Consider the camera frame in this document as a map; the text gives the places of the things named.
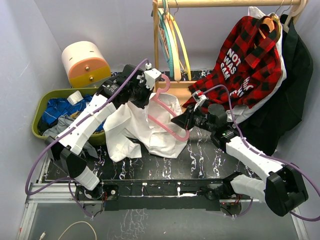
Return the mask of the white shirt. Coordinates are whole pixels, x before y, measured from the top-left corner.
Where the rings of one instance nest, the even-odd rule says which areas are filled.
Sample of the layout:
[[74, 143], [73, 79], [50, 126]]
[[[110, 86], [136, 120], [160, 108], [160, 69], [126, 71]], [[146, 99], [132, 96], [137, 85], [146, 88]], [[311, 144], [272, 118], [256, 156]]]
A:
[[150, 154], [164, 158], [176, 159], [187, 145], [165, 129], [148, 119], [148, 115], [159, 120], [179, 136], [186, 132], [171, 122], [170, 113], [157, 102], [150, 100], [144, 108], [138, 108], [133, 103], [122, 104], [109, 115], [103, 125], [108, 155], [114, 162], [125, 158], [140, 158], [141, 145], [131, 139], [139, 140]]

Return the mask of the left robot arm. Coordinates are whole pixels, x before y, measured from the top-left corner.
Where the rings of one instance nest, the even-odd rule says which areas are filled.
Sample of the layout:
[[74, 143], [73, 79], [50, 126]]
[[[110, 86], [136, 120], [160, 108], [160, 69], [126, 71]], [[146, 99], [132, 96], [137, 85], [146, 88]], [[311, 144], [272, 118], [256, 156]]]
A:
[[125, 65], [121, 74], [109, 77], [102, 83], [70, 126], [55, 138], [49, 136], [45, 141], [51, 162], [80, 183], [93, 200], [103, 195], [104, 188], [80, 153], [97, 128], [122, 104], [132, 102], [144, 108], [149, 103], [155, 86], [155, 80], [146, 75], [151, 69], [149, 62], [146, 62], [145, 70], [139, 66]]

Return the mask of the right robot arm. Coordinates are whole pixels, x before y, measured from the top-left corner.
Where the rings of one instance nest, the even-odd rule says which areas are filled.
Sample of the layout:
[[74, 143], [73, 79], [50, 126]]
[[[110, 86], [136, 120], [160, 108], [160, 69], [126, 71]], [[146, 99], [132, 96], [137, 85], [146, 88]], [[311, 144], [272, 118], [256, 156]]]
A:
[[251, 178], [235, 172], [225, 177], [219, 191], [226, 197], [233, 199], [237, 195], [247, 195], [258, 199], [280, 217], [308, 200], [302, 174], [292, 166], [263, 157], [257, 149], [243, 143], [239, 132], [228, 124], [222, 105], [210, 105], [207, 113], [190, 105], [171, 122], [184, 130], [198, 127], [210, 132], [216, 147], [240, 160], [258, 175], [258, 178]]

